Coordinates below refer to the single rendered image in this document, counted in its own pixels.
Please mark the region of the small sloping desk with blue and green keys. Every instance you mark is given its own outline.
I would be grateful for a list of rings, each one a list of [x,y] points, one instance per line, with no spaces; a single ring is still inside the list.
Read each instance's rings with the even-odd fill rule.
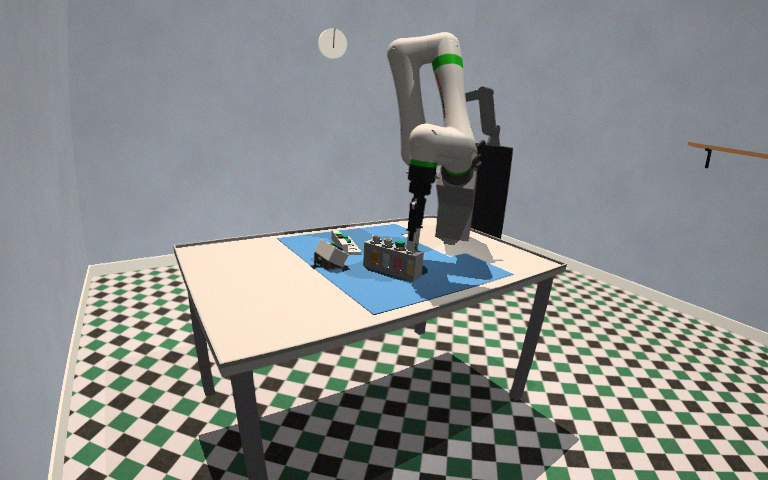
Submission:
[[[312,268],[319,268],[320,266],[316,264],[317,262],[318,264],[320,263],[320,265],[328,271],[340,269],[340,268],[346,268],[346,267],[349,267],[346,264],[344,264],[348,256],[349,254],[345,253],[343,251],[343,248],[337,246],[334,243],[329,244],[320,239],[314,251],[314,265],[310,265],[310,266]]]

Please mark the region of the blue flat mat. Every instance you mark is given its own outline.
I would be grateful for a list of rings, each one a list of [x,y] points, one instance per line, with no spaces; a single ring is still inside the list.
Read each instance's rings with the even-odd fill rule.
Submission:
[[[320,264],[314,268],[354,301],[376,315],[427,300],[442,297],[485,283],[499,280],[513,273],[487,263],[469,254],[445,255],[419,243],[424,252],[422,276],[415,281],[406,280],[363,266],[364,242],[373,235],[391,238],[407,244],[407,228],[397,224],[338,230],[349,236],[361,254],[348,256],[349,267],[326,270]],[[314,265],[314,251],[320,239],[331,244],[331,231],[277,238],[309,265]]]

